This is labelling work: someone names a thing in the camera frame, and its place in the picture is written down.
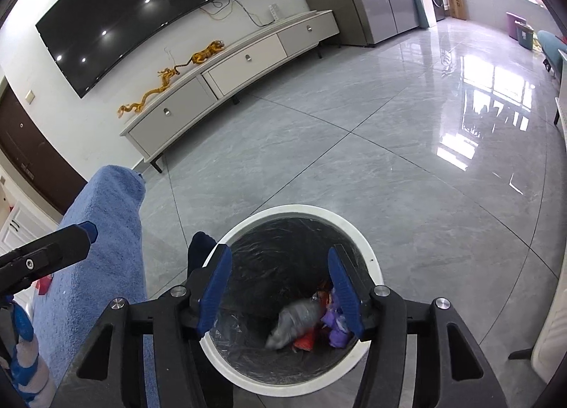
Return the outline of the red chip bag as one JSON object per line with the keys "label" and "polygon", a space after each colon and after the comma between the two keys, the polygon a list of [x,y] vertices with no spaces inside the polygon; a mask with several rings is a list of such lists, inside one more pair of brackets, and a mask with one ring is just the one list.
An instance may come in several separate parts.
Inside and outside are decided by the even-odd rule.
{"label": "red chip bag", "polygon": [[302,336],[298,337],[293,342],[293,347],[296,350],[312,351],[315,344],[316,329],[312,328],[306,331]]}

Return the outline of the white shoe cabinet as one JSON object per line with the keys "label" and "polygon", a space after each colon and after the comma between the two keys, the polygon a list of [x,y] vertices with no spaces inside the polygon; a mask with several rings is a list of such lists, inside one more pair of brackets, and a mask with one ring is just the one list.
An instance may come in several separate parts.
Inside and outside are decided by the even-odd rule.
{"label": "white shoe cabinet", "polygon": [[1,255],[55,231],[57,225],[1,168]]}

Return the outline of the blue fuzzy blanket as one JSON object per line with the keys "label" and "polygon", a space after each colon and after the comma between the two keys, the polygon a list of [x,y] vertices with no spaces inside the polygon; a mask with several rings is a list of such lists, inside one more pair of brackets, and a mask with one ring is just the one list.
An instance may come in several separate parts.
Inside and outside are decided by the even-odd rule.
{"label": "blue fuzzy blanket", "polygon": [[57,385],[112,300],[147,301],[139,217],[144,196],[139,173],[105,165],[62,218],[61,228],[92,222],[98,236],[88,257],[56,272],[46,295],[34,301],[39,354]]}

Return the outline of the dark brown entrance door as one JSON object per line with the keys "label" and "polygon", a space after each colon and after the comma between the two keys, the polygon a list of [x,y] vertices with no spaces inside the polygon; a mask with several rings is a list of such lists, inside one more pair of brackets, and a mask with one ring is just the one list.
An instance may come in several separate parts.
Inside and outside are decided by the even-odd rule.
{"label": "dark brown entrance door", "polygon": [[1,94],[1,150],[26,182],[61,215],[86,185],[38,130],[10,86]]}

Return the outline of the white TV cabinet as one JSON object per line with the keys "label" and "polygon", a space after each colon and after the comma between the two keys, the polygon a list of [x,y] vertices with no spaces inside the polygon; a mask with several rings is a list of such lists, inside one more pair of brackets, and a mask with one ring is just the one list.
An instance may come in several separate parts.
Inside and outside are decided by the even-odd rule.
{"label": "white TV cabinet", "polygon": [[150,100],[120,133],[152,166],[178,138],[276,68],[339,33],[331,10],[280,19],[193,66]]}

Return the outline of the purple plastic wrapper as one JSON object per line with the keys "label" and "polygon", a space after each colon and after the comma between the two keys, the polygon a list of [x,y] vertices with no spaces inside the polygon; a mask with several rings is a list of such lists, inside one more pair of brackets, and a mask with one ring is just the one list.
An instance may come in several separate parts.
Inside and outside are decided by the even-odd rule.
{"label": "purple plastic wrapper", "polygon": [[328,331],[330,346],[334,349],[345,349],[351,339],[352,333],[349,330],[335,289],[332,289],[329,294],[326,311],[321,318],[321,323]]}

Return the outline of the white translucent plastic bag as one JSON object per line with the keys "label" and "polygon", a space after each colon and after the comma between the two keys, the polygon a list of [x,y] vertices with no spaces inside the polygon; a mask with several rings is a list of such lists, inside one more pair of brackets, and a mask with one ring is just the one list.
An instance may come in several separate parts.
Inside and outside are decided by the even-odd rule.
{"label": "white translucent plastic bag", "polygon": [[281,310],[278,323],[268,336],[265,347],[268,350],[280,350],[304,336],[319,323],[324,310],[318,299],[303,299],[287,305]]}

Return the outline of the golden dragon figurine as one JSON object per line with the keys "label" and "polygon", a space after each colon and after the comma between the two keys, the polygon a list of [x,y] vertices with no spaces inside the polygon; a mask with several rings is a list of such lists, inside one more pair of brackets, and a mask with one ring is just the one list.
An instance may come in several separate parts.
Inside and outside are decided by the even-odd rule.
{"label": "golden dragon figurine", "polygon": [[226,45],[224,41],[215,40],[212,41],[206,48],[203,50],[197,51],[193,53],[190,59],[184,64],[174,64],[172,68],[164,68],[158,72],[159,79],[161,79],[161,85],[159,87],[155,87],[150,91],[146,91],[145,94],[142,95],[141,99],[135,103],[124,104],[121,105],[117,110],[117,117],[121,118],[124,114],[134,112],[135,114],[140,114],[146,105],[146,101],[151,95],[154,94],[162,94],[163,92],[167,91],[171,86],[172,79],[179,76],[181,74],[180,68],[185,68],[194,64],[195,66],[199,66],[200,64],[205,64],[208,59],[212,56],[220,53],[224,50]]}

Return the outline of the white power strip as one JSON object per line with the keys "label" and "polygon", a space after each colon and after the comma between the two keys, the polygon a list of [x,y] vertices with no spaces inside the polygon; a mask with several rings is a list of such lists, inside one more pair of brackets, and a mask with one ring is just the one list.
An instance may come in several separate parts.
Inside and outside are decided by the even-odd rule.
{"label": "white power strip", "polygon": [[274,22],[278,22],[282,18],[280,8],[276,3],[273,3],[269,6],[269,11],[273,17]]}

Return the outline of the purple plastic bin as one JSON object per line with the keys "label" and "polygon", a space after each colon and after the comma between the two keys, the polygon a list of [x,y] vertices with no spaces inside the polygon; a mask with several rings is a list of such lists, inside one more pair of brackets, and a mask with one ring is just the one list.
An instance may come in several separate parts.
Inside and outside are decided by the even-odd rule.
{"label": "purple plastic bin", "polygon": [[532,51],[534,30],[527,21],[513,13],[506,13],[507,31],[509,37],[518,41],[523,48]]}

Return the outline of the cardboard box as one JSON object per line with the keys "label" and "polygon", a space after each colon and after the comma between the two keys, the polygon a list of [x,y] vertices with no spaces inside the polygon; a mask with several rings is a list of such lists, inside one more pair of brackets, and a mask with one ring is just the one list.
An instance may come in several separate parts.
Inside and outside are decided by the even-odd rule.
{"label": "cardboard box", "polygon": [[466,21],[468,15],[465,0],[448,0],[448,2],[451,17]]}

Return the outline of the wall light switch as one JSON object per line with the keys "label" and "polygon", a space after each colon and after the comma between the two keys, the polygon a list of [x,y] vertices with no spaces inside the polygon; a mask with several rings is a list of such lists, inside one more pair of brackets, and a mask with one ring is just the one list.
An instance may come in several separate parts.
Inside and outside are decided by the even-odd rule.
{"label": "wall light switch", "polygon": [[27,102],[28,104],[31,104],[31,103],[33,103],[34,99],[35,99],[35,94],[34,94],[34,92],[33,92],[32,90],[28,91],[28,92],[26,93],[26,95],[25,95],[25,100],[26,100],[26,102]]}

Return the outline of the large black wall television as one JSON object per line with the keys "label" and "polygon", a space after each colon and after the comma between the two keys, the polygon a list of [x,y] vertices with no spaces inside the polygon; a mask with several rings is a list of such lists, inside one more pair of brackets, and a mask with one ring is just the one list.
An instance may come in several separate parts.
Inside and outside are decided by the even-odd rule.
{"label": "large black wall television", "polygon": [[212,0],[58,0],[37,29],[78,97],[162,28]]}

